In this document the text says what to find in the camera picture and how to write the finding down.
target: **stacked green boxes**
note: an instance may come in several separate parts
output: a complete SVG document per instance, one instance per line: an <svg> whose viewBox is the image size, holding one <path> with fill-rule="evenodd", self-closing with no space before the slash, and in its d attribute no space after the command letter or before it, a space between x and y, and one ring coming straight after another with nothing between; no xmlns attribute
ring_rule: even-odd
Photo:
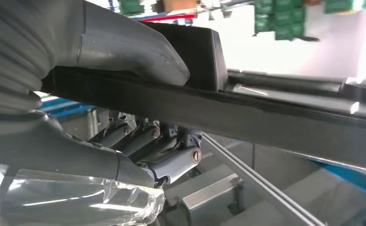
<svg viewBox="0 0 366 226"><path fill-rule="evenodd" d="M276 40L292 40L305 34L303 0L258 0L255 2L255 33L275 32Z"/></svg>
<svg viewBox="0 0 366 226"><path fill-rule="evenodd" d="M144 6L140 5L139 0L120 0L122 15L135 15L144 13Z"/></svg>
<svg viewBox="0 0 366 226"><path fill-rule="evenodd" d="M258 0L255 6L255 33L272 31L273 0Z"/></svg>
<svg viewBox="0 0 366 226"><path fill-rule="evenodd" d="M325 0L324 13L341 13L366 9L366 0Z"/></svg>
<svg viewBox="0 0 366 226"><path fill-rule="evenodd" d="M275 0L276 40L305 36L306 10L302 5L302 0Z"/></svg>

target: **metal tube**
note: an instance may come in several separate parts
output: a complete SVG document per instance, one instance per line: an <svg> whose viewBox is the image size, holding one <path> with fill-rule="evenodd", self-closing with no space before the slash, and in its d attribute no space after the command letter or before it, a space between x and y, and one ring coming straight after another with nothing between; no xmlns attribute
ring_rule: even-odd
<svg viewBox="0 0 366 226"><path fill-rule="evenodd" d="M203 134L203 139L211 144L214 149L213 153L217 155L226 165L228 165L243 180L251 183L251 185L262 194L270 203L279 211L288 216L295 222L307 226L325 226L320 220L314 217L307 210L298 205L295 201L273 186L261 175L248 167L245 163L234 156L230 151L220 145L208 134Z"/></svg>

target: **gray pipe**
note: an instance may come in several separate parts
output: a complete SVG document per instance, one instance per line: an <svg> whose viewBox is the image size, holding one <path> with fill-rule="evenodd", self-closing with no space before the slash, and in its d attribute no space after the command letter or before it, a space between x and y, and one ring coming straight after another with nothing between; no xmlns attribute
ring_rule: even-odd
<svg viewBox="0 0 366 226"><path fill-rule="evenodd" d="M82 0L0 1L0 113L36 109L56 65L132 71L184 85L189 71L158 32Z"/></svg>

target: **bolt head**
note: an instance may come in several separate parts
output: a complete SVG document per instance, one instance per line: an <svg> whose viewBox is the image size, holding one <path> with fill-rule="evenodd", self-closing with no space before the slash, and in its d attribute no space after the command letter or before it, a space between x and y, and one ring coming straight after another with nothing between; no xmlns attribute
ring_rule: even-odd
<svg viewBox="0 0 366 226"><path fill-rule="evenodd" d="M191 160L193 163L197 164L201 161L202 158L202 152L199 148L196 148L191 153Z"/></svg>
<svg viewBox="0 0 366 226"><path fill-rule="evenodd" d="M124 130L123 130L123 133L125 135L129 134L130 132L131 132L131 128L130 127L124 128Z"/></svg>
<svg viewBox="0 0 366 226"><path fill-rule="evenodd" d="M152 137L157 139L161 135L161 132L158 129L154 129L152 131Z"/></svg>

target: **plastic film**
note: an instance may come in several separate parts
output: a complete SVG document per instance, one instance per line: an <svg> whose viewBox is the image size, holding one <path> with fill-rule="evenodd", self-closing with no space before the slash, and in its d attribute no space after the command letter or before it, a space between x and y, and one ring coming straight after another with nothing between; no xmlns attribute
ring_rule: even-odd
<svg viewBox="0 0 366 226"><path fill-rule="evenodd" d="M12 179L0 226L147 225L164 203L161 189L103 178L22 169Z"/></svg>

